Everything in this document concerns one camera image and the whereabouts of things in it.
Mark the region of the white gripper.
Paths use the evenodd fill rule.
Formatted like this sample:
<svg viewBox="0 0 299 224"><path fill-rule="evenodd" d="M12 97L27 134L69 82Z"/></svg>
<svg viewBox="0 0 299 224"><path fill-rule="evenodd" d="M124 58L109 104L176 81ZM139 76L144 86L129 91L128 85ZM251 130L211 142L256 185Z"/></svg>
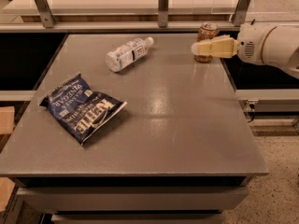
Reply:
<svg viewBox="0 0 299 224"><path fill-rule="evenodd" d="M237 54L244 63L264 65L263 45L274 29L274 25L242 24L237 36L238 42L229 35L220 35L193 43L192 53L217 58L232 58Z"/></svg>

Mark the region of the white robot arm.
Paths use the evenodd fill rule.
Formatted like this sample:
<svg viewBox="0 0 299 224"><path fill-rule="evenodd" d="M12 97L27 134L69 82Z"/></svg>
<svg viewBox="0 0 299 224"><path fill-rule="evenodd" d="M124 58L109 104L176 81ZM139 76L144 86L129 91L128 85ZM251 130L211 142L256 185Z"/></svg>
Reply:
<svg viewBox="0 0 299 224"><path fill-rule="evenodd" d="M243 24L237 39L220 35L192 44L197 56L232 58L244 63L274 66L299 78L299 26Z"/></svg>

